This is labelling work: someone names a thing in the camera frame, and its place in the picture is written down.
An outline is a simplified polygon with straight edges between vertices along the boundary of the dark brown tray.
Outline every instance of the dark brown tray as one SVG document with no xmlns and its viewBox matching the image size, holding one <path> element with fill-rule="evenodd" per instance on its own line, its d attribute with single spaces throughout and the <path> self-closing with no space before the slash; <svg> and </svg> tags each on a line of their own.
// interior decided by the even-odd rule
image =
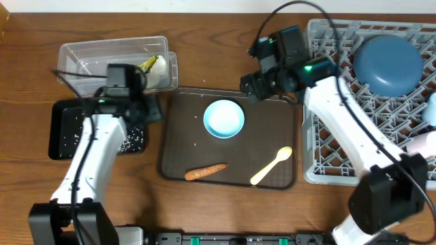
<svg viewBox="0 0 436 245">
<path fill-rule="evenodd" d="M 212 136 L 203 124 L 206 108 L 220 99 L 238 103 L 245 115 L 243 129 L 226 140 Z M 178 88 L 171 93 L 166 114 L 157 166 L 164 178 L 186 181 L 189 170 L 228 163 L 226 169 L 194 182 L 275 190 L 289 189 L 296 182 L 297 106 L 275 97 L 252 103 L 236 91 Z M 274 160 L 284 146 L 292 147 L 292 156 L 252 186 L 251 177 Z"/>
</svg>

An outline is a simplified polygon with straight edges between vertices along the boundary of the dish rack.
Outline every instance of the dish rack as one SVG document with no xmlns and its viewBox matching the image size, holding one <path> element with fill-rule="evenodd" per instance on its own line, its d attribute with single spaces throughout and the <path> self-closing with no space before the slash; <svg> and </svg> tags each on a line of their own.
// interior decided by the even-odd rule
<svg viewBox="0 0 436 245">
<path fill-rule="evenodd" d="M 335 37 L 327 20 L 313 19 L 307 25 L 306 39 L 313 58 L 327 56 L 341 64 L 342 76 L 356 101 L 379 127 L 380 131 L 400 148 L 413 137 L 432 130 L 421 119 L 427 106 L 426 98 L 436 90 L 436 24 L 376 22 L 364 20 L 334 20 L 339 32 Z M 353 70 L 356 51 L 366 41 L 380 35 L 405 38 L 415 46 L 424 60 L 422 79 L 416 90 L 403 97 L 382 97 L 370 92 L 367 84 L 359 83 Z M 336 42 L 341 54 L 336 56 Z M 302 124 L 303 176 L 314 184 L 356 186 L 358 179 L 347 155 L 323 122 L 305 106 Z M 436 189 L 436 158 L 429 161 L 428 189 Z"/>
</svg>

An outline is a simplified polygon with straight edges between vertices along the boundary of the clear plastic container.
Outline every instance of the clear plastic container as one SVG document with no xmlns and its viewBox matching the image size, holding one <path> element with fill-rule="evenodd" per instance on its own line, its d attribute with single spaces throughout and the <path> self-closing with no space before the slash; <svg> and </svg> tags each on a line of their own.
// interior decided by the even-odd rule
<svg viewBox="0 0 436 245">
<path fill-rule="evenodd" d="M 141 65 L 153 55 L 161 55 L 165 59 L 166 71 L 162 74 L 147 74 L 147 87 L 144 92 L 177 88 L 177 57 L 175 53 L 168 52 L 168 41 L 162 36 L 63 44 L 59 51 L 57 69 L 78 74 L 106 75 L 109 63 Z M 71 75 L 65 75 L 64 78 L 85 97 L 93 95 L 99 87 L 106 85 L 105 78 Z"/>
</svg>

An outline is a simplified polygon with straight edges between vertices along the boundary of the light blue bowl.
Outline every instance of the light blue bowl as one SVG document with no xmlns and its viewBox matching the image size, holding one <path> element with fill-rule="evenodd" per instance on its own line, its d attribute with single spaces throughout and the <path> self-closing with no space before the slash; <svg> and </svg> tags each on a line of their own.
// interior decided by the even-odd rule
<svg viewBox="0 0 436 245">
<path fill-rule="evenodd" d="M 235 136 L 244 126 L 244 121 L 244 112 L 240 106 L 226 99 L 210 104 L 203 116 L 206 130 L 220 139 Z"/>
</svg>

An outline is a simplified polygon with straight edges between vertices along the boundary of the wooden table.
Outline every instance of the wooden table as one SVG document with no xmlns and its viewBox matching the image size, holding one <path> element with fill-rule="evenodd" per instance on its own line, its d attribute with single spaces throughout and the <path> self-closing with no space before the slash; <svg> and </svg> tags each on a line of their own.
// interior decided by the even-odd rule
<svg viewBox="0 0 436 245">
<path fill-rule="evenodd" d="M 177 53 L 179 86 L 237 90 L 239 78 L 258 69 L 246 49 L 265 14 L 12 14 L 0 45 L 0 244 L 31 244 L 31 206 L 49 201 L 70 161 L 48 158 L 51 107 L 72 98 L 50 73 L 64 43 L 163 35 Z M 334 14 L 334 18 L 436 22 L 436 15 Z M 319 14 L 280 14 L 266 32 L 306 27 Z M 348 214 L 352 187 L 308 184 L 299 166 L 290 191 L 171 182 L 156 172 L 162 124 L 150 126 L 142 154 L 116 158 L 106 193 L 115 225 L 151 232 L 292 233 L 328 231 Z M 436 192 L 430 191 L 436 201 Z M 395 231 L 427 239 L 428 208 Z"/>
</svg>

